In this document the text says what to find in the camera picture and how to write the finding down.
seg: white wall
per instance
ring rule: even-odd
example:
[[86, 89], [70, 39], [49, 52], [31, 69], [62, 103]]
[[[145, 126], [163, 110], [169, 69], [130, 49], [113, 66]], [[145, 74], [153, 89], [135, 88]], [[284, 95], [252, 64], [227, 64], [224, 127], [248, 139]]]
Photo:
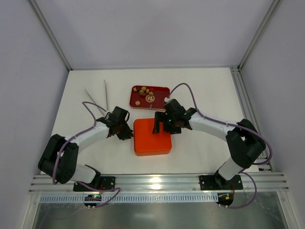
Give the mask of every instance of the white wall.
[[0, 7], [0, 223], [16, 228], [68, 71], [25, 0]]
[[238, 65], [272, 0], [37, 0], [71, 67]]
[[273, 165], [288, 180], [305, 221], [305, 1], [283, 1], [243, 73]]

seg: orange box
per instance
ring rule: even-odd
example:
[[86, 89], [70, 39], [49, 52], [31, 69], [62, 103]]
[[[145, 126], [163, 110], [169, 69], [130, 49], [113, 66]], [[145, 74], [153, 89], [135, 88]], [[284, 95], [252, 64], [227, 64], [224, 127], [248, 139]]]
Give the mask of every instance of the orange box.
[[136, 119], [133, 123], [134, 152], [137, 156], [168, 154], [172, 148], [171, 134], [163, 131], [153, 134], [154, 118]]

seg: red tray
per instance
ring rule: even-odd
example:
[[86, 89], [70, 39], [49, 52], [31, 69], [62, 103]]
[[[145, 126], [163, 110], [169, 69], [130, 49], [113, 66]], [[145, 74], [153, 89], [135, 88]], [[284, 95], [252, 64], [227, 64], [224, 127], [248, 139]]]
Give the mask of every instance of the red tray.
[[[141, 96], [139, 91], [135, 92], [133, 90], [134, 88], [142, 88], [143, 86], [145, 86], [146, 89], [152, 89], [153, 96], [148, 95], [148, 93], [145, 93], [145, 96]], [[132, 108], [164, 110], [164, 98], [168, 97], [169, 93], [170, 89], [168, 87], [136, 85], [132, 87], [129, 105]]]

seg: wooden block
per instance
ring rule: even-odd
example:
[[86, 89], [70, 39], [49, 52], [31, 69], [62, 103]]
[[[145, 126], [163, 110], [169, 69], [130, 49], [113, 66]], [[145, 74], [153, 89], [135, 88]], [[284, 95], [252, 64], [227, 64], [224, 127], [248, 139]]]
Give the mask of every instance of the wooden block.
[[144, 92], [141, 92], [141, 91], [140, 91], [140, 96], [145, 97], [146, 94], [145, 94]]

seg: white table surface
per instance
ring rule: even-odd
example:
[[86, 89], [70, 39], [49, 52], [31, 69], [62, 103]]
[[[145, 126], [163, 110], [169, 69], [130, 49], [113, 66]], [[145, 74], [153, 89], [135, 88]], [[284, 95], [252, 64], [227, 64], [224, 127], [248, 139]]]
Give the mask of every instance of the white table surface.
[[[109, 110], [112, 111], [115, 106], [128, 110], [131, 129], [135, 119], [154, 117], [155, 112], [129, 106], [134, 85], [173, 89], [185, 82], [192, 88], [198, 107], [203, 112], [232, 121], [243, 118], [229, 68], [71, 71], [52, 134], [72, 135], [93, 124], [92, 117], [81, 104], [82, 101], [90, 101], [84, 87], [97, 104], [105, 107], [104, 79]], [[171, 98], [176, 98], [185, 109], [193, 107], [185, 86], [178, 88]], [[90, 108], [97, 118], [101, 117], [97, 108]], [[203, 132], [183, 129], [182, 134], [172, 135], [172, 145], [167, 155], [136, 156], [133, 138], [122, 141], [112, 136], [82, 151], [78, 163], [88, 164], [104, 174], [213, 173], [230, 157], [226, 142]], [[258, 168], [251, 166], [247, 171], [256, 172]]]

